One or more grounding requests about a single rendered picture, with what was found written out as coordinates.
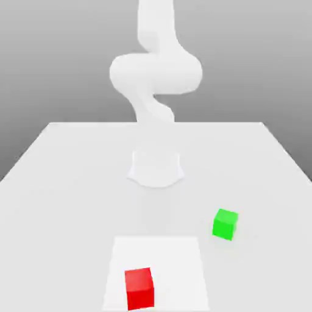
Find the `small green cube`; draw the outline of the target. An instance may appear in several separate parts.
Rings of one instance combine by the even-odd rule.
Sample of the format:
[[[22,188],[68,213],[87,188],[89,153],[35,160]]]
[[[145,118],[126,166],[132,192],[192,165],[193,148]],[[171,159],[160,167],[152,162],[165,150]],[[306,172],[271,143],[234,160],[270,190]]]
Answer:
[[[231,241],[236,231],[239,214],[220,208],[213,220],[212,234]]]

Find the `small red cube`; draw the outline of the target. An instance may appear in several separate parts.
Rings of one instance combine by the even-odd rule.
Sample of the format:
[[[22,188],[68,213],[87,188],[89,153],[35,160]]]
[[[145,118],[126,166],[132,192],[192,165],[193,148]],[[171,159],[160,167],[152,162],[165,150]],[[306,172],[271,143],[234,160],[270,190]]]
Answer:
[[[155,306],[154,281],[150,268],[125,271],[125,284],[129,311]]]

